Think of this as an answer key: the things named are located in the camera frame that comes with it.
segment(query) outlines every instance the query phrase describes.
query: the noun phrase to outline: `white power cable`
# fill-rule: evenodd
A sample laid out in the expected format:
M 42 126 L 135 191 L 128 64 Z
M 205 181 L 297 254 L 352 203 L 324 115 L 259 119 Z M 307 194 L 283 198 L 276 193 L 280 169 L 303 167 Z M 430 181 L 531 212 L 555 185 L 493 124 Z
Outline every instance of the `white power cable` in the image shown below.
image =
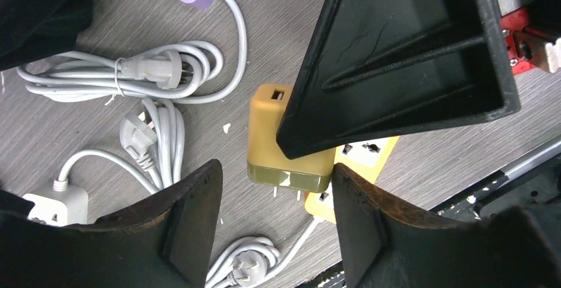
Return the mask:
M 155 133 L 137 115 L 128 114 L 121 121 L 120 140 L 123 148 L 133 160 L 148 172 L 152 181 L 125 159 L 110 152 L 90 149 L 82 150 L 70 157 L 54 181 L 55 191 L 64 191 L 68 186 L 70 169 L 85 156 L 108 159 L 134 176 L 142 186 L 154 194 L 181 179 L 183 151 L 185 149 L 185 125 L 181 113 L 168 99 L 162 99 L 159 106 L 148 98 L 142 99 Z
M 224 288 L 224 287 L 257 287 L 258 285 L 270 280 L 278 275 L 292 261 L 296 253 L 302 247 L 304 242 L 310 237 L 314 229 L 324 220 L 314 216 L 311 223 L 304 229 L 298 237 L 294 245 L 288 251 L 285 257 L 281 257 L 280 252 L 274 247 L 271 240 L 264 237 L 244 237 L 230 244 L 218 259 L 214 262 L 206 276 L 206 284 L 204 288 Z M 236 265 L 236 258 L 244 252 L 256 252 L 264 256 L 265 272 L 257 273 L 260 278 L 253 279 L 248 275 L 236 277 L 234 271 L 246 267 L 247 271 L 260 267 L 258 264 L 253 265 Z
M 31 93 L 55 101 L 70 103 L 112 95 L 171 99 L 180 104 L 203 104 L 220 100 L 240 83 L 247 64 L 247 32 L 241 10 L 235 0 L 224 0 L 236 20 L 239 56 L 236 72 L 225 88 L 202 96 L 191 96 L 204 82 L 215 78 L 224 66 L 220 50 L 206 41 L 187 41 L 160 46 L 137 56 L 117 61 L 83 52 L 57 56 L 74 58 L 33 74 L 23 65 L 16 68 Z M 210 60 L 208 51 L 216 62 Z M 190 66 L 187 74 L 183 66 Z

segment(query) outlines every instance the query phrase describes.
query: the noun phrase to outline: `yellow usb charger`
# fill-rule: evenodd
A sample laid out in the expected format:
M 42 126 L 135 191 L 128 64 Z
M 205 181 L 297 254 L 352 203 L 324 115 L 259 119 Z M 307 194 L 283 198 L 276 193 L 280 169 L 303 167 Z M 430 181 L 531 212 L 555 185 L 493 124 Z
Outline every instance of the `yellow usb charger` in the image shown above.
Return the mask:
M 268 83 L 251 98 L 247 175 L 254 183 L 321 193 L 331 180 L 335 148 L 289 160 L 277 144 L 291 93 L 292 86 Z

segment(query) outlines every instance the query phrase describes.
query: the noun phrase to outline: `power strip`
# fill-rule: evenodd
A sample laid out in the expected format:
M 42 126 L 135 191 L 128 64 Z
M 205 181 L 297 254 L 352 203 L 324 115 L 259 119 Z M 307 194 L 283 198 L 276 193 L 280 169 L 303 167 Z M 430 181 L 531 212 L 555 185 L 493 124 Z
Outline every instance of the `power strip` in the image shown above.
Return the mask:
M 64 189 L 56 189 L 49 183 L 23 198 L 34 203 L 27 216 L 29 220 L 59 227 L 87 224 L 88 194 L 81 187 L 67 185 Z
M 368 182 L 374 184 L 398 139 L 399 137 L 396 136 L 339 146 L 335 152 L 334 163 L 346 165 Z M 327 190 L 322 193 L 307 193 L 304 207 L 311 215 L 335 224 L 331 183 Z

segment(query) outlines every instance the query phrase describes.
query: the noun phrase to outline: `wood grain surface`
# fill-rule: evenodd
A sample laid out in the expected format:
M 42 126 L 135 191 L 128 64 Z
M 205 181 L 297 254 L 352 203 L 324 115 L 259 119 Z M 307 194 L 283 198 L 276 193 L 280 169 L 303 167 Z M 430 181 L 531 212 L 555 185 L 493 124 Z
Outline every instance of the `wood grain surface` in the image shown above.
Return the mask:
M 245 173 L 248 102 L 262 83 L 293 83 L 324 0 L 237 0 L 247 21 L 249 61 L 239 87 L 224 101 L 181 106 L 186 122 L 184 175 L 211 158 L 224 166 L 224 195 L 213 258 L 240 236 L 264 235 L 286 252 L 310 221 L 296 192 L 254 185 Z M 226 67 L 201 93 L 224 86 L 237 56 L 229 9 L 215 2 L 199 11 L 178 0 L 95 0 L 95 22 L 78 48 L 119 58 L 183 40 L 207 40 L 224 53 Z M 43 70 L 47 59 L 33 64 Z M 122 116 L 138 105 L 117 97 L 55 103 L 27 93 L 11 70 L 0 95 L 0 183 L 22 195 L 55 178 L 65 160 L 83 148 L 127 156 L 118 142 Z M 523 110 L 488 124 L 401 137 L 377 184 L 430 208 L 561 132 L 561 76 L 533 71 L 517 77 Z M 222 126 L 231 123 L 224 134 Z M 89 220 L 148 196 L 116 165 L 81 160 L 71 182 L 90 195 Z M 323 223 L 295 260 L 264 287 L 292 287 L 340 260 L 334 225 Z

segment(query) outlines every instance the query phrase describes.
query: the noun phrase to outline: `white power strip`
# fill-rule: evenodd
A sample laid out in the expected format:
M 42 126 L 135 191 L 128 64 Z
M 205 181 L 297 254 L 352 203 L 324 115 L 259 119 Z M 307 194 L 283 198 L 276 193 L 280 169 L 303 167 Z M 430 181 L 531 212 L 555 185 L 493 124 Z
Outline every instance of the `white power strip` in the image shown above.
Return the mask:
M 27 218 L 51 226 L 87 224 L 88 194 L 81 187 L 68 185 L 66 190 L 54 191 L 45 184 L 23 196 L 35 203 Z

